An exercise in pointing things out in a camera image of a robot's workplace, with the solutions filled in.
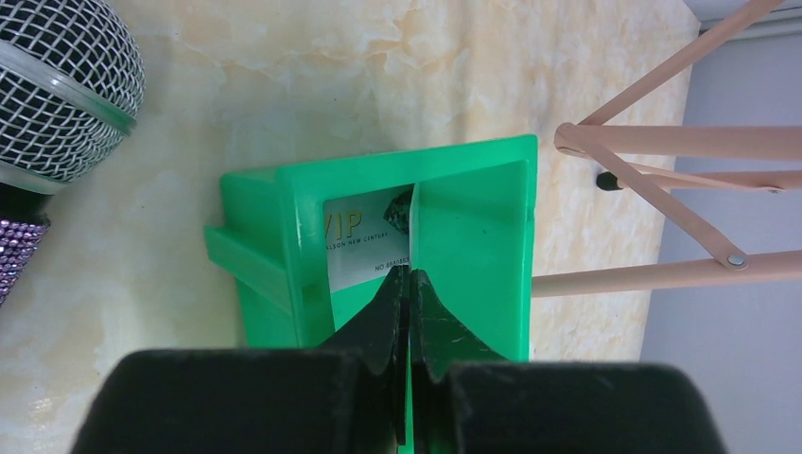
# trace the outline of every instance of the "beige marble tabletop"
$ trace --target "beige marble tabletop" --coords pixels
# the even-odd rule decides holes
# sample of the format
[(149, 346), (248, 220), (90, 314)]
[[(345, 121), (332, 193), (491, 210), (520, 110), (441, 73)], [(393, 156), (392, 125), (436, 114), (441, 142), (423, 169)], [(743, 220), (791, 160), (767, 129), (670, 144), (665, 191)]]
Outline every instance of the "beige marble tabletop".
[[(534, 132), (534, 273), (656, 259), (663, 219), (550, 144), (688, 43), (681, 0), (116, 0), (145, 58), (139, 128), (51, 204), (0, 309), (0, 452), (63, 453), (114, 364), (232, 346), (232, 277), (205, 257), (232, 169)], [(615, 121), (678, 124), (689, 73)], [(668, 159), (642, 162), (671, 166)], [(637, 359), (648, 293), (532, 304), (534, 358)]]

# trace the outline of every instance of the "microphone head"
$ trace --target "microphone head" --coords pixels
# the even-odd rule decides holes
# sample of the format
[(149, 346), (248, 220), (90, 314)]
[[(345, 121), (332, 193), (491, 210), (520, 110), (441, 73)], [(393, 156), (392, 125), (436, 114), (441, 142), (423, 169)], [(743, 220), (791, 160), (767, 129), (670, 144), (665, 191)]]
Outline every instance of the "microphone head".
[(0, 183), (53, 194), (135, 126), (139, 49), (103, 0), (0, 3)]

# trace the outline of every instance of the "microphone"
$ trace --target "microphone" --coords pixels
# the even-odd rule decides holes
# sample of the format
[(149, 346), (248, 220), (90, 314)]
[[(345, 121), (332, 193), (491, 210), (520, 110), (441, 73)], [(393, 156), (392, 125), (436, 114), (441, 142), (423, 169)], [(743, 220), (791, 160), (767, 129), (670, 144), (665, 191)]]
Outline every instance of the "microphone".
[(131, 133), (139, 49), (103, 0), (0, 3), (0, 306), (50, 221), (50, 199)]

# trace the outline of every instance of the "purple rhinestone handle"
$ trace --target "purple rhinestone handle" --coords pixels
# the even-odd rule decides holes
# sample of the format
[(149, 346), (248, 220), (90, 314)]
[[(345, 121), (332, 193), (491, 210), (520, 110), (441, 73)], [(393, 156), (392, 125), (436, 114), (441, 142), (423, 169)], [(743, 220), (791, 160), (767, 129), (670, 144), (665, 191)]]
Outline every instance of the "purple rhinestone handle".
[(33, 224), (0, 218), (0, 306), (42, 241), (49, 222)]

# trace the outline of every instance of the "microphone mesh grille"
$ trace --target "microphone mesh grille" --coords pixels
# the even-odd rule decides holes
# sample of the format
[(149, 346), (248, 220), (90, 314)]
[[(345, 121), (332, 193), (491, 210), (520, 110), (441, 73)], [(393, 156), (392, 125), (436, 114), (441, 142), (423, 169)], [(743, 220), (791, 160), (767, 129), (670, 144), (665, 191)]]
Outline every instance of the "microphone mesh grille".
[[(104, 1), (0, 3), (0, 40), (136, 117), (145, 92), (142, 58), (125, 24)], [(123, 138), (115, 128), (0, 67), (0, 160), (71, 183)]]

